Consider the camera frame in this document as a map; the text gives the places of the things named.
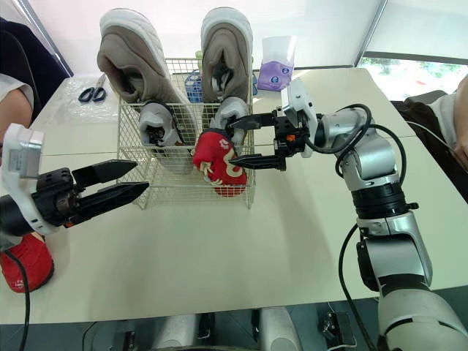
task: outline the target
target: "white wire basket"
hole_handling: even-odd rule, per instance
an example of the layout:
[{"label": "white wire basket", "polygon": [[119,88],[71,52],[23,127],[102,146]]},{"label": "white wire basket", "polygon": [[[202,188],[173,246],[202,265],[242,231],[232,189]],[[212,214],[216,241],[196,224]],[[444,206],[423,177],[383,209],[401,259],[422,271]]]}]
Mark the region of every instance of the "white wire basket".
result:
[{"label": "white wire basket", "polygon": [[[187,94],[186,79],[198,69],[198,60],[167,58],[171,80]],[[252,98],[248,101],[252,113]],[[176,122],[183,146],[144,146],[140,139],[139,111],[143,104],[127,104],[121,99],[118,111],[119,159],[133,160],[138,166],[119,179],[147,181],[150,187],[134,202],[142,209],[163,203],[244,202],[251,208],[255,191],[255,171],[245,169],[247,184],[241,186],[213,186],[192,165],[192,155],[201,132],[209,126],[219,104],[167,104]],[[237,155],[254,154],[254,134],[248,131],[242,146],[236,146]]]}]

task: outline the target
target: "floor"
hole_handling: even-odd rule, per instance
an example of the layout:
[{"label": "floor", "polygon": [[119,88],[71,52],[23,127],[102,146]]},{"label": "floor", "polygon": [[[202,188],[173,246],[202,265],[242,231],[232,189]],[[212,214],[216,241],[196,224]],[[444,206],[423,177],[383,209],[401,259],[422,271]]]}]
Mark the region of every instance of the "floor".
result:
[{"label": "floor", "polygon": [[[438,293],[457,311],[460,320],[468,329],[468,286],[453,289],[440,290]],[[377,302],[374,299],[357,300],[356,306],[368,328],[373,340],[377,339]],[[365,351],[362,336],[346,302],[339,301],[330,303],[316,303],[288,306],[301,339],[304,351],[327,350],[325,340],[320,333],[322,321],[319,321],[317,311],[345,311],[350,316],[352,329],[358,346],[357,351]],[[216,313],[216,336],[217,344],[238,346],[245,348],[257,348],[252,338],[252,327],[250,324],[250,311],[231,311]],[[147,318],[133,321],[135,323],[138,351],[148,350],[155,333],[160,328],[163,318]],[[112,344],[115,331],[121,327],[121,322],[98,322],[86,335],[86,351],[108,351]],[[67,323],[31,325],[29,337],[26,343],[28,351],[50,351],[69,350],[81,351],[81,338],[84,330],[90,323]],[[0,350],[16,351],[20,344],[22,326],[0,325]]]}]

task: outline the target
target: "sneaker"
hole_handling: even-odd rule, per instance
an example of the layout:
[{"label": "sneaker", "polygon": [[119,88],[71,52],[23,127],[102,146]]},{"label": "sneaker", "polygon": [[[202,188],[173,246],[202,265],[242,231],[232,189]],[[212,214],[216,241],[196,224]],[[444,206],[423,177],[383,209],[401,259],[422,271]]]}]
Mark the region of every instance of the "sneaker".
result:
[{"label": "sneaker", "polygon": [[[140,137],[144,146],[183,146],[183,136],[178,133],[170,109],[150,102],[140,111]],[[177,174],[193,171],[192,155],[186,148],[154,149],[161,165]]]},{"label": "sneaker", "polygon": [[203,19],[202,90],[204,102],[252,94],[252,29],[243,13],[218,7]]},{"label": "sneaker", "polygon": [[241,145],[246,134],[245,130],[237,128],[226,130],[226,125],[228,121],[242,118],[248,114],[249,110],[247,108],[247,104],[242,99],[239,99],[238,97],[228,97],[223,100],[216,112],[216,115],[211,119],[210,128],[225,130],[227,136],[234,145]]},{"label": "sneaker", "polygon": [[[19,259],[28,277],[29,291],[39,289],[53,275],[53,261],[44,239],[37,233],[23,236],[21,242],[9,249]],[[24,293],[23,276],[16,263],[0,252],[1,272],[15,293]]]},{"label": "sneaker", "polygon": [[[197,120],[185,93],[170,81],[161,42],[149,20],[138,12],[114,9],[100,21],[102,41],[97,65],[109,78],[114,90],[128,103],[154,101],[182,104],[173,108],[172,117],[185,145],[195,145]],[[176,165],[178,161],[165,163]]]},{"label": "sneaker", "polygon": [[229,163],[235,157],[237,154],[234,145],[226,132],[223,129],[207,129],[198,139],[193,164],[204,174],[205,180],[215,186],[215,192],[232,197],[244,192],[245,186],[239,185],[247,184],[244,169]]}]

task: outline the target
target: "window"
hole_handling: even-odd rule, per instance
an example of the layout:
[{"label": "window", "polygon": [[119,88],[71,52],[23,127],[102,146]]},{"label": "window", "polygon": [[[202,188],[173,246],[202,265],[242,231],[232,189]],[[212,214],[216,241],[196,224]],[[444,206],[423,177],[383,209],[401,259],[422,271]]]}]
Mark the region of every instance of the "window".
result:
[{"label": "window", "polygon": [[452,94],[468,75],[468,66],[438,62],[363,57],[359,67],[369,71],[389,100],[443,90]]}]

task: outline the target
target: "red shoe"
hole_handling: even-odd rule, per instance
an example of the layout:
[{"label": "red shoe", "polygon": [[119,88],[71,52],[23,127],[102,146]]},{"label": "red shoe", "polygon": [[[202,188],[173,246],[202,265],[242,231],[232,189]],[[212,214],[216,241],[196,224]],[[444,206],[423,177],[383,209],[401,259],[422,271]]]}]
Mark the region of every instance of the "red shoe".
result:
[{"label": "red shoe", "polygon": [[[198,139],[193,156],[195,167],[205,174],[212,185],[246,185],[244,169],[229,163],[237,157],[233,144],[222,129],[207,129]],[[214,191],[225,197],[241,194],[245,186],[215,187]]]},{"label": "red shoe", "polygon": [[[53,274],[53,261],[44,239],[37,233],[23,236],[23,240],[9,249],[23,264],[28,277],[29,291],[39,289]],[[1,272],[11,290],[24,293],[23,277],[16,263],[0,252]]]}]

